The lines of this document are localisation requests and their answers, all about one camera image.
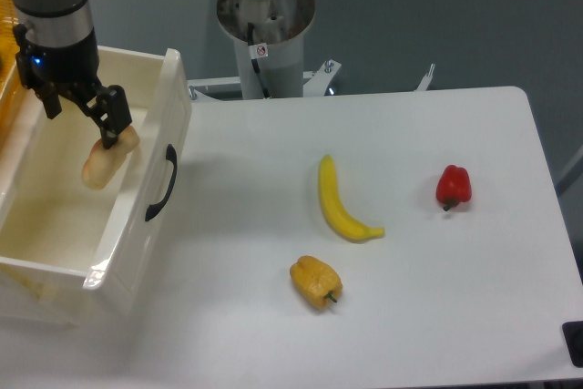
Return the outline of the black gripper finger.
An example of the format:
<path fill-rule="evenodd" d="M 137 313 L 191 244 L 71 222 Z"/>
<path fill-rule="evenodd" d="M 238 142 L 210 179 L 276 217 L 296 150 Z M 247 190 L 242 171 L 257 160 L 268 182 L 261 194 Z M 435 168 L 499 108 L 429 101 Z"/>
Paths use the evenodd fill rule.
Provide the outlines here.
<path fill-rule="evenodd" d="M 101 87 L 95 102 L 88 107 L 89 116 L 99 126 L 103 148 L 112 148 L 132 123 L 124 88 L 118 85 Z"/>
<path fill-rule="evenodd" d="M 41 101 L 48 118 L 56 118 L 61 113 L 62 107 L 56 90 L 48 89 L 43 91 L 41 93 Z"/>

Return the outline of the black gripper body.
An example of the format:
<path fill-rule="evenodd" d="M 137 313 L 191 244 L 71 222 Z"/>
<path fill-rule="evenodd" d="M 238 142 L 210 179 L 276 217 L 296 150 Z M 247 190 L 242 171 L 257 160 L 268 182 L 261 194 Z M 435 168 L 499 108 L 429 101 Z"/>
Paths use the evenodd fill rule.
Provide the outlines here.
<path fill-rule="evenodd" d="M 15 55 L 21 84 L 41 93 L 54 89 L 81 108 L 95 98 L 102 85 L 97 77 L 99 65 L 97 39 L 94 32 L 66 47 L 47 47 L 32 43 L 26 38 L 30 32 L 25 25 L 13 28 L 19 51 Z"/>

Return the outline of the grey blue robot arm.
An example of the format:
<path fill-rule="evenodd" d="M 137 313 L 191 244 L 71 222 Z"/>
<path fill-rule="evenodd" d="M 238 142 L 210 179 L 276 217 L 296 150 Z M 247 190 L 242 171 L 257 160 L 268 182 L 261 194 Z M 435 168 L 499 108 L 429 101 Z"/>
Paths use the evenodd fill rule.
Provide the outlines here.
<path fill-rule="evenodd" d="M 65 98 L 98 126 L 112 148 L 132 118 L 125 91 L 97 76 L 97 39 L 89 0 L 13 0 L 15 63 L 21 84 L 35 92 L 46 116 L 55 118 Z"/>

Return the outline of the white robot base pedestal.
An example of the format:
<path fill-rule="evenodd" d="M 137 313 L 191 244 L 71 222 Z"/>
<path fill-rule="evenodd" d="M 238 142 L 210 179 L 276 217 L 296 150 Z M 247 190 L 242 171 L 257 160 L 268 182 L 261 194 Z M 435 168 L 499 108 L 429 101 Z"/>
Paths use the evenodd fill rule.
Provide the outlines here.
<path fill-rule="evenodd" d="M 303 95 L 304 37 L 314 16 L 315 0 L 218 0 L 244 99 Z"/>

